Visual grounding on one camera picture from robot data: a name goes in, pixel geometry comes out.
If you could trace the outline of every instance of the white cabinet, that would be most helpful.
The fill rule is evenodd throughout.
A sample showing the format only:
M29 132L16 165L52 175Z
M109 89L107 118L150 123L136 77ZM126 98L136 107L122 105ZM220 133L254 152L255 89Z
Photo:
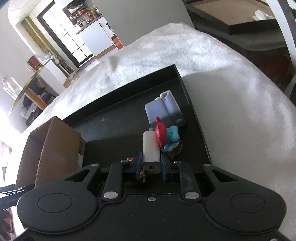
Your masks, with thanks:
M45 67L53 74L53 76L63 85L67 79L67 76L50 60Z
M106 34L98 21L91 23L78 35L94 56L97 56L113 45L110 37Z
M38 77L41 77L57 94L60 95L66 89L63 83L61 83L61 77L65 80L67 77L63 73L58 73L53 65L55 65L54 62L49 61L45 67L40 70Z
M113 37L114 33L112 33L112 31L109 29L106 19L104 17L101 17L98 19L98 22L101 25L101 27L105 30L106 34L110 38Z

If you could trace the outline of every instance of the white fluffy blanket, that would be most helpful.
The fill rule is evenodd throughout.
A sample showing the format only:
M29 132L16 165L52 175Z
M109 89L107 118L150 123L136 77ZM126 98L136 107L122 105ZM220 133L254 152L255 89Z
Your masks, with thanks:
M296 240L295 106L246 58L184 24L168 24L141 37L59 95L12 152L15 162L8 167L8 182L16 180L31 130L172 64L186 85L213 164L278 192L287 205L280 231Z

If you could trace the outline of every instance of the blue toy figure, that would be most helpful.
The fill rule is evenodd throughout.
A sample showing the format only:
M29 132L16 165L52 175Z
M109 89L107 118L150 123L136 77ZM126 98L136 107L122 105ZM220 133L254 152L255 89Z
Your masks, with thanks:
M175 149L179 145L179 129L177 126L171 126L170 128L167 128L167 143L163 147L163 149L166 152L171 152L173 149Z
M162 152L166 152L168 158L173 160L182 149L182 143L177 126L166 128L160 118L156 117L155 138Z

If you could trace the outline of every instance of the doorway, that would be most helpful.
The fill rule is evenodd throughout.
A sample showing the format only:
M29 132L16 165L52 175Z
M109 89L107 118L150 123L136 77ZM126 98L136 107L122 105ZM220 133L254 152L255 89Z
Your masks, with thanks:
M39 14L37 19L77 68L93 56L76 34L79 29L54 1Z

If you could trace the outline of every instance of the red hat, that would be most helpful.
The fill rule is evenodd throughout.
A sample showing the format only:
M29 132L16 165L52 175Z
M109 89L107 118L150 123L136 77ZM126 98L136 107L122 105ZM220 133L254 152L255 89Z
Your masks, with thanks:
M156 117L155 138L160 147L163 147L167 143L166 127L165 124L161 122L158 116Z

